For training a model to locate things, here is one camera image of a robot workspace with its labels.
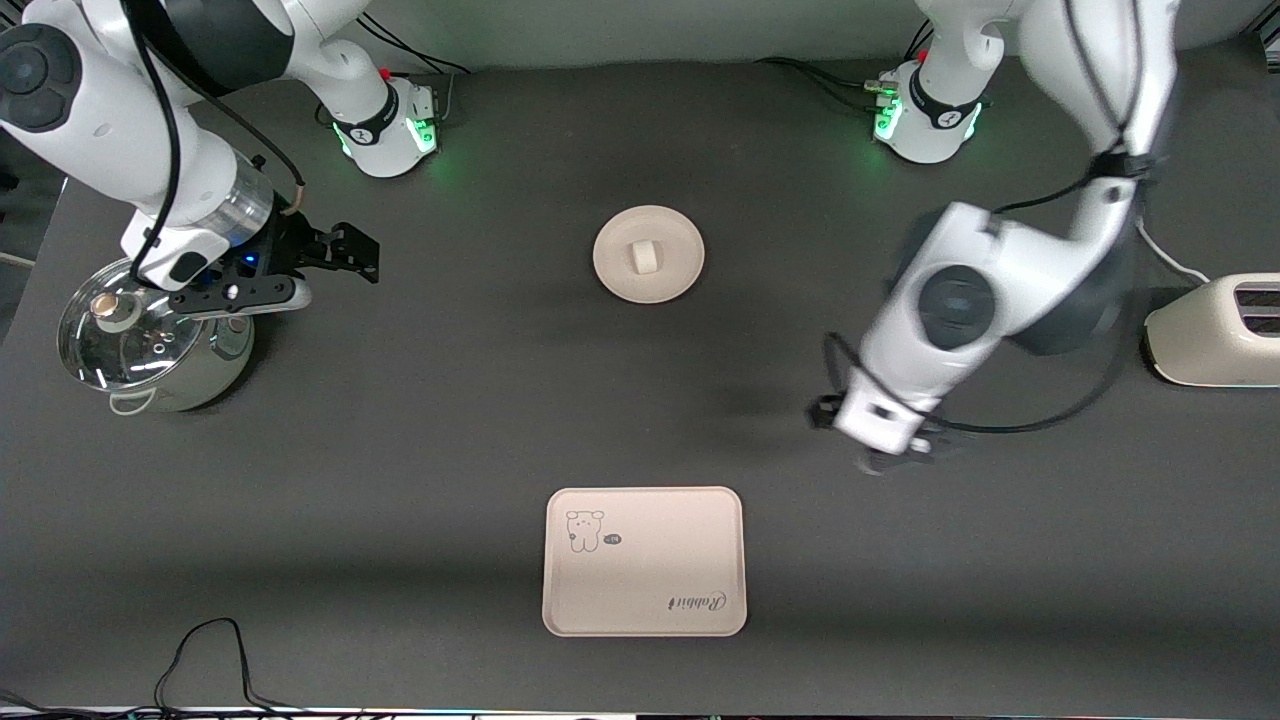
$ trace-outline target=cooking pot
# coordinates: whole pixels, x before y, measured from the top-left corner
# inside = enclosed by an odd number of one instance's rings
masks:
[[[58,327],[63,365],[109,393],[116,415],[191,410],[239,377],[253,347],[253,320],[200,320],[169,309],[169,293],[129,275],[131,261],[102,268],[72,296]]]

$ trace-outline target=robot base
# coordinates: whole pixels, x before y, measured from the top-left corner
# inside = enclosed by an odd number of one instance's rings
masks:
[[[342,141],[342,151],[355,160],[361,172],[375,178],[393,178],[410,172],[422,158],[435,152],[439,142],[431,88],[403,78],[388,82],[399,96],[399,117],[376,143],[358,145],[347,138],[337,124],[333,128]]]
[[[902,63],[892,70],[881,73],[881,82],[897,83],[899,91],[892,96],[881,96],[882,109],[876,115],[872,137],[888,145],[902,158],[920,164],[934,164],[947,160],[960,150],[964,141],[973,137],[974,123],[982,113],[982,104],[968,117],[955,113],[956,123],[947,129],[937,129],[929,115],[915,106],[911,94],[906,90],[911,73],[920,65],[916,60]]]

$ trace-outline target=dark gray tabletop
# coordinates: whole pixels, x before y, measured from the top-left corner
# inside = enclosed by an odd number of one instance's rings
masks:
[[[1184,70],[1149,227],[1211,274],[1275,269],[1261,58],[1219,46]],[[0,356],[0,684],[141,702],[182,633],[225,614],[259,689],[311,706],[1280,715],[1280,395],[1176,389],[1135,354],[1079,421],[881,479],[805,427],[822,332],[868,325],[916,215],[1087,163],[1016,61],[991,95],[970,146],[911,167],[783,68],[481,73],[457,83],[443,152],[374,181],[303,87],[239,94],[307,173],[310,219],[381,241],[383,282],[311,273],[315,304],[262,320],[233,395],[131,420],[54,348],[129,214],[72,183]],[[640,204],[705,236],[678,302],[623,304],[591,273],[596,231]],[[1061,232],[1071,209],[1025,218]],[[1059,410],[1107,352],[1001,351],[951,414]],[[742,497],[748,626],[553,637],[547,500],[653,484]],[[188,662],[174,702],[236,701],[228,635]]]

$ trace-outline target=black circular joint cover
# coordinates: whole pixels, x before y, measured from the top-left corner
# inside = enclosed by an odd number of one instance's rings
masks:
[[[996,316],[996,293],[978,270],[948,265],[924,281],[920,324],[940,350],[955,350],[980,338]]]
[[[79,51],[61,29],[27,23],[0,35],[0,120],[27,132],[61,127],[81,73]]]

